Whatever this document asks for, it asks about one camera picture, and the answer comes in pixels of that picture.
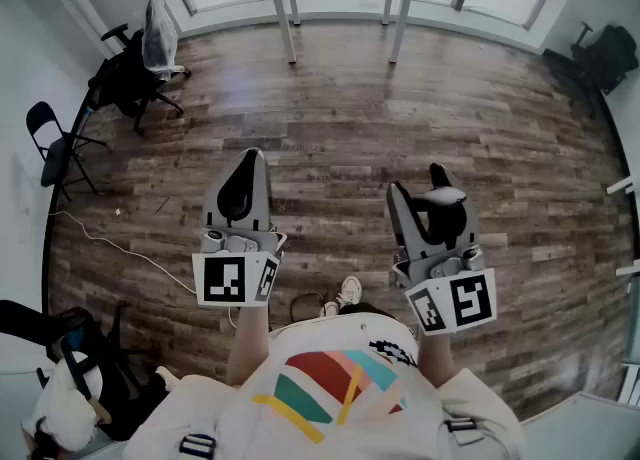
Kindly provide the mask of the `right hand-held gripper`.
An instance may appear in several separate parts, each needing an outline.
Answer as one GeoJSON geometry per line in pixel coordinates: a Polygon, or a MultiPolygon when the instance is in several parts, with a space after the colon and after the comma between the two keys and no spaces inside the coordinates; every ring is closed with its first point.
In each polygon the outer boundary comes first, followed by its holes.
{"type": "MultiPolygon", "coordinates": [[[[452,186],[466,193],[443,165],[432,163],[429,170],[433,188],[452,186]]],[[[451,334],[495,320],[495,273],[485,266],[482,248],[454,249],[475,240],[475,216],[468,195],[462,206],[426,212],[423,198],[412,197],[399,182],[392,182],[386,198],[401,248],[393,271],[422,333],[451,334]],[[420,212],[427,214],[427,230],[420,212]],[[434,245],[450,251],[435,254],[434,245]]]]}

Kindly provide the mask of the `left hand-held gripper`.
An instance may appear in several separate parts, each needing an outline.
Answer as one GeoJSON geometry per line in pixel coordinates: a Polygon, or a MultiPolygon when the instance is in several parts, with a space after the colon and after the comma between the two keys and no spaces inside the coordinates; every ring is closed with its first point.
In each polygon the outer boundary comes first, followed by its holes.
{"type": "Polygon", "coordinates": [[[268,164],[260,149],[246,149],[224,164],[205,193],[206,224],[237,229],[200,230],[200,251],[192,255],[200,306],[268,304],[287,239],[269,231],[270,211],[268,164]]]}

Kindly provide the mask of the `person's left forearm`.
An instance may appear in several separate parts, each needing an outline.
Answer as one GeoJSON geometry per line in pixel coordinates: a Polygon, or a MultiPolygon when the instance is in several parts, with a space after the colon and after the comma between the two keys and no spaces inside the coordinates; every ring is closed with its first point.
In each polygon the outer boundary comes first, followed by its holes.
{"type": "Polygon", "coordinates": [[[268,307],[243,307],[227,363],[227,384],[243,385],[269,355],[268,307]]]}

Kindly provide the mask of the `person's right forearm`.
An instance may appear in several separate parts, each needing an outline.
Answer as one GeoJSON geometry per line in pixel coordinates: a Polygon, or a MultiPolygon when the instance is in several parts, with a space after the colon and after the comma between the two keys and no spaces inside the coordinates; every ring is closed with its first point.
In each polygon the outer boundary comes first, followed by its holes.
{"type": "Polygon", "coordinates": [[[436,388],[456,376],[456,365],[449,334],[425,336],[420,333],[416,365],[420,373],[436,388]]]}

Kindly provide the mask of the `person's right leg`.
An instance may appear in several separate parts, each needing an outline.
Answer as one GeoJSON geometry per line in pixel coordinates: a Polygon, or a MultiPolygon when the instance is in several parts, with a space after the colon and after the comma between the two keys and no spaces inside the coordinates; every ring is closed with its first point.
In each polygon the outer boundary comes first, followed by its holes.
{"type": "Polygon", "coordinates": [[[391,319],[394,319],[393,315],[391,315],[388,312],[385,312],[383,310],[380,310],[377,307],[373,306],[372,304],[369,304],[369,303],[366,303],[366,302],[359,302],[357,304],[345,305],[340,310],[340,314],[341,315],[355,314],[355,313],[377,314],[377,315],[383,315],[383,316],[389,317],[391,319]]]}

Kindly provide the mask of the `person's right white sneaker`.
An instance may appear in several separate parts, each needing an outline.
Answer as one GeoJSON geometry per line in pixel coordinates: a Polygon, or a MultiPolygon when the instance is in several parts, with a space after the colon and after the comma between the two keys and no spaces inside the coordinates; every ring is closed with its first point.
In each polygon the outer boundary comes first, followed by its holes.
{"type": "Polygon", "coordinates": [[[341,308],[351,305],[357,305],[361,301],[362,285],[360,280],[355,276],[348,276],[341,285],[340,292],[336,297],[341,308]]]}

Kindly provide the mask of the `black office chair with headrest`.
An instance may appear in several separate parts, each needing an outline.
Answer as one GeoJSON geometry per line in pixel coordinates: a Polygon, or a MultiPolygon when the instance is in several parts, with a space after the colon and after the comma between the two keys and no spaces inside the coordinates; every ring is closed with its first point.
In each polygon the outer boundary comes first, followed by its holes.
{"type": "Polygon", "coordinates": [[[106,32],[101,40],[117,38],[123,45],[122,52],[107,60],[106,66],[89,80],[89,87],[99,89],[100,96],[108,104],[115,104],[122,114],[134,119],[133,130],[138,135],[143,133],[140,123],[150,102],[159,100],[174,108],[179,115],[184,113],[182,106],[162,94],[160,88],[178,75],[186,78],[191,76],[189,68],[176,62],[178,72],[174,73],[169,81],[157,79],[145,68],[142,57],[144,25],[145,18],[143,27],[132,36],[126,35],[126,24],[106,32]]]}

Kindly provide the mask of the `black folding chair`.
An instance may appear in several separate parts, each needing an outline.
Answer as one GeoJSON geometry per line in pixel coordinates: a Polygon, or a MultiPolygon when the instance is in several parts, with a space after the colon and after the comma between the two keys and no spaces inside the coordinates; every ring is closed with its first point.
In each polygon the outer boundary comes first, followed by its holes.
{"type": "Polygon", "coordinates": [[[88,173],[80,161],[78,150],[86,145],[95,144],[104,147],[108,152],[111,152],[111,148],[106,142],[79,135],[77,133],[73,134],[71,132],[64,131],[53,109],[44,101],[37,102],[29,109],[25,122],[27,131],[44,162],[40,179],[42,187],[58,188],[64,197],[70,201],[71,198],[66,192],[65,187],[67,185],[76,184],[80,181],[85,181],[91,191],[95,195],[99,195],[98,190],[92,183],[88,173]],[[48,125],[55,126],[58,132],[58,137],[48,146],[44,146],[39,143],[37,134],[43,127],[48,125]],[[78,167],[81,177],[79,179],[66,182],[68,165],[71,160],[73,160],[78,167]]]}

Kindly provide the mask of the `white shelf unit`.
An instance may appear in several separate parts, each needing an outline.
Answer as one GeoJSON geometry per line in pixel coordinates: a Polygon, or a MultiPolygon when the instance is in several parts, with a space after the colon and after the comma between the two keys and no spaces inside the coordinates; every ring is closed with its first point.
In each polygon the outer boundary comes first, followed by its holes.
{"type": "MultiPolygon", "coordinates": [[[[635,210],[637,211],[637,237],[640,245],[640,211],[638,208],[635,210]]],[[[616,275],[630,277],[627,284],[630,305],[629,327],[622,361],[624,380],[618,401],[632,406],[640,406],[640,250],[635,254],[631,265],[616,269],[616,275]]]]}

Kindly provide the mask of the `white shirt with colourful print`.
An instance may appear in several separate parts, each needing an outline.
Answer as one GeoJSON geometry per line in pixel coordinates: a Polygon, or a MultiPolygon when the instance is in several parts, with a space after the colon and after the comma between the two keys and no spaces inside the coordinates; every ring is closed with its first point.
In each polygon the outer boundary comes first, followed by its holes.
{"type": "Polygon", "coordinates": [[[469,370],[439,388],[418,370],[409,328],[370,313],[276,330],[241,386],[183,377],[128,440],[123,460],[177,460],[187,434],[214,460],[523,460],[521,425],[469,370]],[[450,433],[447,419],[477,429],[450,433]]]}

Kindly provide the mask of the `black swivel chair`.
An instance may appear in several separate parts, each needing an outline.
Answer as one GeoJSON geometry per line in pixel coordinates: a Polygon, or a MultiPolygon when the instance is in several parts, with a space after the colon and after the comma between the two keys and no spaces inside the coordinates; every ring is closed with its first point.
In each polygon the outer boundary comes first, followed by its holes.
{"type": "Polygon", "coordinates": [[[637,43],[625,27],[607,24],[595,40],[586,44],[585,38],[595,30],[585,21],[581,25],[577,39],[569,46],[570,57],[551,49],[545,49],[543,57],[551,75],[569,83],[569,109],[584,109],[593,118],[594,100],[598,95],[610,95],[630,72],[640,68],[640,59],[637,43]]]}

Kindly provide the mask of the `white cloth bundle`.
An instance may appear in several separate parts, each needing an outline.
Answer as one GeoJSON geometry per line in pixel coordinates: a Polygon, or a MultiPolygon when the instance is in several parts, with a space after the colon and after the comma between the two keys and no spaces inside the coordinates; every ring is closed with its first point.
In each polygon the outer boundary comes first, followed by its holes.
{"type": "Polygon", "coordinates": [[[70,452],[82,450],[96,435],[98,414],[77,389],[65,360],[57,363],[22,429],[35,437],[39,421],[41,430],[70,452]]]}

